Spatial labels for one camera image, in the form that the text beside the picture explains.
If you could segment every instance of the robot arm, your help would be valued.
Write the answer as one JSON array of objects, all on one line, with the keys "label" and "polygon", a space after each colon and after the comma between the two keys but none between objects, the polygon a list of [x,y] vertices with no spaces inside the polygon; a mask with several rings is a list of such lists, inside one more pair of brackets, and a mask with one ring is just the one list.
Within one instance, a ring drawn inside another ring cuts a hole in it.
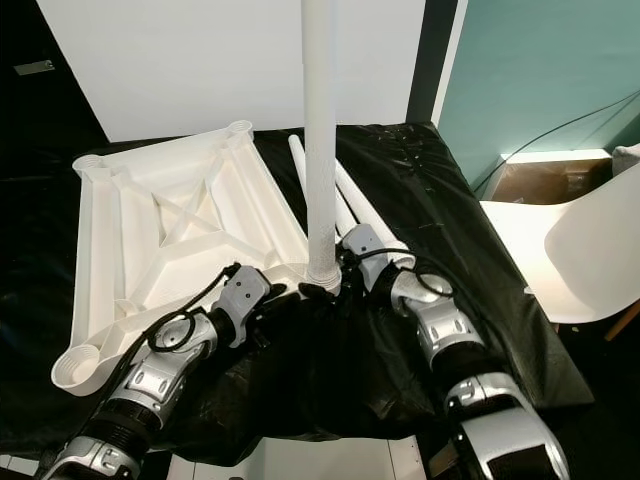
[{"label": "robot arm", "polygon": [[418,340],[453,425],[452,441],[429,462],[431,477],[568,479],[562,449],[513,378],[487,350],[454,291],[438,275],[417,275],[387,259],[369,225],[342,242],[362,261],[370,297],[418,321]]},{"label": "robot arm", "polygon": [[197,308],[155,331],[149,353],[68,443],[44,480],[138,477],[142,458],[180,399],[188,373],[217,348],[241,345],[247,320],[273,293],[282,292],[253,267],[236,265],[232,271],[209,313]]}]

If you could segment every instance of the white cylindrical rod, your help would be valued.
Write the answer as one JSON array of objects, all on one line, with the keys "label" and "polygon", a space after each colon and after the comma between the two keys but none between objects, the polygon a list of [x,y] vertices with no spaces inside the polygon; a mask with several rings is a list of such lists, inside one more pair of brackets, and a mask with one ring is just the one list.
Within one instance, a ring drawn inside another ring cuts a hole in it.
[{"label": "white cylindrical rod", "polygon": [[335,255],[335,0],[302,0],[310,283],[340,289]]},{"label": "white cylindrical rod", "polygon": [[[289,148],[291,149],[291,155],[293,155],[293,162],[296,166],[296,171],[298,172],[298,179],[300,180],[300,185],[302,186],[302,193],[304,194],[304,198],[307,198],[306,192],[306,171],[305,171],[305,153],[304,148],[302,147],[302,143],[300,142],[300,138],[297,135],[291,135],[289,137]],[[340,193],[337,187],[335,187],[335,197],[336,197],[336,227],[338,229],[339,237],[336,237],[336,243],[340,241],[340,237],[345,236],[353,227],[356,226],[356,219],[353,218],[351,214],[351,210],[347,206],[347,202],[345,202],[344,197]]]},{"label": "white cylindrical rod", "polygon": [[[387,248],[402,248],[406,249],[407,246],[399,241],[393,232],[389,229],[387,224],[382,220],[380,214],[373,208],[373,205],[369,202],[367,197],[362,193],[356,182],[353,181],[351,176],[347,173],[344,167],[336,159],[336,183],[340,192],[344,196],[351,210],[357,217],[358,222],[368,223],[376,232],[382,243]],[[413,255],[403,253],[392,253],[391,258],[399,266],[413,268],[416,259]]]}]

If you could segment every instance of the wrinkled black fabric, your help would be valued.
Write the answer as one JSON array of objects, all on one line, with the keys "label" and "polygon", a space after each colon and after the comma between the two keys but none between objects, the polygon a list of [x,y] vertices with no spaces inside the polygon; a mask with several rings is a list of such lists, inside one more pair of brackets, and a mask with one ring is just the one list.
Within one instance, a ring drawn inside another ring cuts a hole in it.
[{"label": "wrinkled black fabric", "polygon": [[[257,132],[255,144],[304,226],[291,133],[301,132]],[[337,155],[396,235],[451,269],[462,305],[538,408],[592,401],[432,126],[338,127]],[[70,158],[27,160],[0,178],[8,218],[0,235],[0,451],[23,456],[59,446],[100,394],[76,398],[50,383],[70,336],[80,181]],[[351,283],[360,288],[357,274]],[[268,348],[216,353],[189,378],[159,445],[231,465],[261,436],[440,434],[412,320],[360,302],[349,289],[337,305],[301,302],[279,320]]]}]

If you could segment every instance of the white vertical pipe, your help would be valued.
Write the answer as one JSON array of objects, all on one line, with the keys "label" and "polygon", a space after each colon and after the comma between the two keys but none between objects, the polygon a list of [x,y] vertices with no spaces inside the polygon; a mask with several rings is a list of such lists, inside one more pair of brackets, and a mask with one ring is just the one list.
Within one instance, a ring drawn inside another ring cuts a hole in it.
[{"label": "white vertical pipe", "polygon": [[340,289],[335,256],[335,0],[302,0],[309,282]]},{"label": "white vertical pipe", "polygon": [[[298,179],[300,180],[300,185],[302,186],[302,193],[304,194],[305,200],[307,199],[307,175],[305,169],[305,153],[304,148],[302,148],[302,143],[300,143],[300,138],[297,135],[291,135],[289,137],[289,148],[291,149],[291,155],[293,155],[293,162],[296,166],[296,171],[298,172]],[[334,187],[335,197],[336,197],[336,227],[338,229],[338,233],[340,236],[336,236],[336,243],[340,241],[340,237],[345,236],[353,227],[356,226],[356,219],[353,218],[351,214],[351,210],[347,206],[347,202],[345,202],[344,197],[340,193],[337,187]]]},{"label": "white vertical pipe", "polygon": [[[358,218],[360,223],[368,223],[376,232],[376,235],[382,240],[384,246],[387,248],[402,248],[406,249],[407,246],[399,241],[393,232],[389,229],[387,224],[382,220],[382,217],[373,205],[369,202],[367,197],[362,193],[362,190],[353,181],[351,176],[347,173],[344,167],[336,159],[336,182],[340,192],[344,196],[345,200],[349,203],[351,210]],[[413,268],[416,259],[412,255],[402,253],[392,253],[391,258],[396,264]]]}]

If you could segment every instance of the white backdrop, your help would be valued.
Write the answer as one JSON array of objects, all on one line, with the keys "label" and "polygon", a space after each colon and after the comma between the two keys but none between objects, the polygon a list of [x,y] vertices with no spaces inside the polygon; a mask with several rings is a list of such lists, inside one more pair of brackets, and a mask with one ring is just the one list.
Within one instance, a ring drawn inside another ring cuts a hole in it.
[{"label": "white backdrop", "polygon": [[[111,141],[303,125],[300,0],[38,0]],[[337,0],[340,123],[405,120],[424,0]]]}]

